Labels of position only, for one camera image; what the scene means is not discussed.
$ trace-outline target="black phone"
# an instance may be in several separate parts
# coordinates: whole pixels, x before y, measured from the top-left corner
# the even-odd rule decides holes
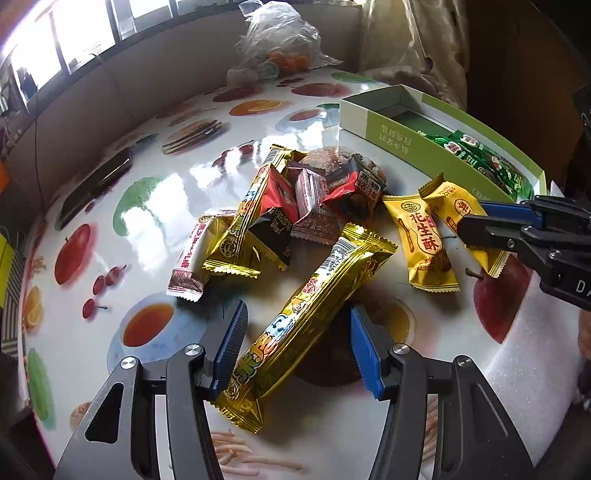
[[[131,163],[132,149],[127,147],[90,174],[64,201],[56,229],[62,230],[84,206],[101,196],[131,168]]]

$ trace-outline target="red snack packet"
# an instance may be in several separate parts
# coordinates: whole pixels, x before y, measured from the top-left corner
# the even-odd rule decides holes
[[[349,160],[348,168],[341,168],[334,175],[346,176],[346,180],[324,198],[322,205],[348,222],[367,225],[386,188],[385,182],[356,155]],[[326,181],[331,184],[335,179],[328,175]]]
[[[261,214],[248,231],[258,246],[282,270],[290,264],[291,228],[298,221],[296,196],[291,184],[271,165],[261,198]]]
[[[295,183],[300,219],[291,229],[291,236],[334,245],[340,237],[343,224],[339,218],[322,205],[328,194],[326,179],[311,171],[301,168]]]

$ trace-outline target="curtain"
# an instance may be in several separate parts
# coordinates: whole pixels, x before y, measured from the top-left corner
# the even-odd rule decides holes
[[[465,0],[366,0],[360,70],[466,110]]]

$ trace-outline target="green box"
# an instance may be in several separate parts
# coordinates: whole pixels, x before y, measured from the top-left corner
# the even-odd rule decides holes
[[[536,195],[546,194],[544,170],[519,148],[467,113],[406,85],[343,98],[340,126],[430,177],[444,172],[446,180],[472,192],[479,200],[512,203],[507,194],[480,172],[417,133],[421,130],[446,136],[462,130],[510,161],[528,178]]]

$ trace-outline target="blue gripper pad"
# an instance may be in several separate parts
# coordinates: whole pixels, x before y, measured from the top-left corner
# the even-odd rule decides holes
[[[375,398],[383,400],[385,387],[380,374],[381,361],[369,338],[363,318],[371,322],[365,310],[359,311],[357,307],[351,307],[351,347],[365,388],[373,393]]]
[[[218,398],[227,387],[230,376],[236,366],[238,353],[248,327],[248,309],[244,302],[240,302],[234,312],[230,326],[226,332],[222,344],[217,351],[214,372],[215,377],[211,385],[212,398]]]

